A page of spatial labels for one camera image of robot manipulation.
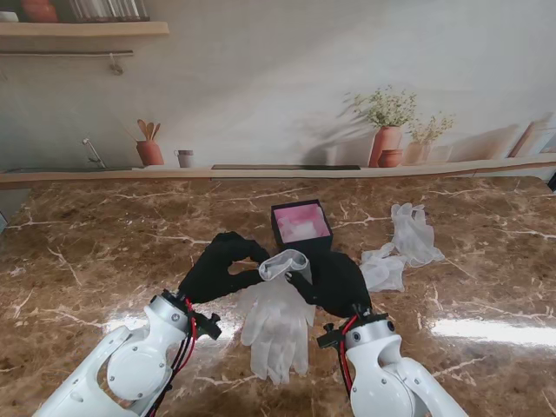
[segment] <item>brown marble surface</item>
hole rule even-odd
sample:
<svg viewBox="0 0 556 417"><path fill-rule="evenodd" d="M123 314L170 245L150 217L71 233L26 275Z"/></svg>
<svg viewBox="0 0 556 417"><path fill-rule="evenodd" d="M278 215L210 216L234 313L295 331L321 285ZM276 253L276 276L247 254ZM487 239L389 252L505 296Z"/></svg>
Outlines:
<svg viewBox="0 0 556 417"><path fill-rule="evenodd" d="M0 237L0 416L32 414L103 334L144 324L143 306L176 288L216 233L275 252L270 206L314 198L354 259L391 238L392 204L425 204L446 260L407 268L404 293L372 295L402 353L472 416L556 415L556 196L533 178L458 178L35 188ZM331 317L317 312L308 374L274 387L250 372L237 298L199 307L222 317L222 337L200 340L158 415L352 415L334 350L315 342Z"/></svg>

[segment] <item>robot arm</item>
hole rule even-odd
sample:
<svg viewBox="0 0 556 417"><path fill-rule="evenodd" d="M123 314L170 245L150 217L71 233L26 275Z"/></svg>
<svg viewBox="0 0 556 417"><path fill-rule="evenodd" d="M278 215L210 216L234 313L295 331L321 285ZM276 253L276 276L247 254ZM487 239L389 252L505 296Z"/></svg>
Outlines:
<svg viewBox="0 0 556 417"><path fill-rule="evenodd" d="M327 331L319 339L323 348L338 340L339 330ZM356 372L349 393L355 417L467 417L419 362L401 357L401 337L385 316L359 321L346 332L345 344Z"/></svg>
<svg viewBox="0 0 556 417"><path fill-rule="evenodd" d="M154 297L144 311L149 318L148 327L134 331L121 327L107 334L34 415L153 415L153 406L163 397L177 370L167 362L169 348L189 336L192 317L201 331L216 339L220 335L216 326L220 318L213 314L209 320L193 312L166 290ZM109 388L118 398L131 401L128 408L113 401L98 385L98 374L106 361Z"/></svg>

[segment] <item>wooden shelf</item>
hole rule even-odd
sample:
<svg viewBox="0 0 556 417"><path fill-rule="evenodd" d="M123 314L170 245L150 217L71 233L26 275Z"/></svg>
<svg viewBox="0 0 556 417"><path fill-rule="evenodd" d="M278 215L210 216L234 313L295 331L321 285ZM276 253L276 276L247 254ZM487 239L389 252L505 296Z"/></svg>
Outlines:
<svg viewBox="0 0 556 417"><path fill-rule="evenodd" d="M108 37L169 35L166 22L0 23L0 37Z"/></svg>

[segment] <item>white latex glove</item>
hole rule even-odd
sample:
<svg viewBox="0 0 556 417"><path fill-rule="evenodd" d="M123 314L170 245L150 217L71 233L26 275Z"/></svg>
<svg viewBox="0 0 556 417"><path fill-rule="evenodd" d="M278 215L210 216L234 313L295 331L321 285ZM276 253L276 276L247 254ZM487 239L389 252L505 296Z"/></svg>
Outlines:
<svg viewBox="0 0 556 417"><path fill-rule="evenodd" d="M269 376L278 385L289 383L292 366L298 374L308 370L307 324L313 326L314 306L309 306L286 281L288 269L275 267L271 269L280 270L280 274L272 281L245 289L240 303L250 308L241 340L243 345L251 346L251 370L263 380Z"/></svg>
<svg viewBox="0 0 556 417"><path fill-rule="evenodd" d="M422 204L413 207L410 202L392 206L392 243L414 268L444 259L442 252L434 247L434 229L427 225L424 208Z"/></svg>
<svg viewBox="0 0 556 417"><path fill-rule="evenodd" d="M405 256L390 256L393 243L379 250L369 250L361 255L361 272L369 291L378 293L383 289L403 291L402 273L406 265Z"/></svg>

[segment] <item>wall hook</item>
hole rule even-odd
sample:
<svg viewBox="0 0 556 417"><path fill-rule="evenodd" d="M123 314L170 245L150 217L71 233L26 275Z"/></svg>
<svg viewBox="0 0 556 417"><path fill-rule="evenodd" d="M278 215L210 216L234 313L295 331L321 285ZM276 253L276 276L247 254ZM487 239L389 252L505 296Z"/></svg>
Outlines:
<svg viewBox="0 0 556 417"><path fill-rule="evenodd" d="M110 70L112 71L112 74L114 74L115 76L120 76L121 74L123 74L122 66L116 62L116 59L114 58L114 54L112 53L110 53Z"/></svg>

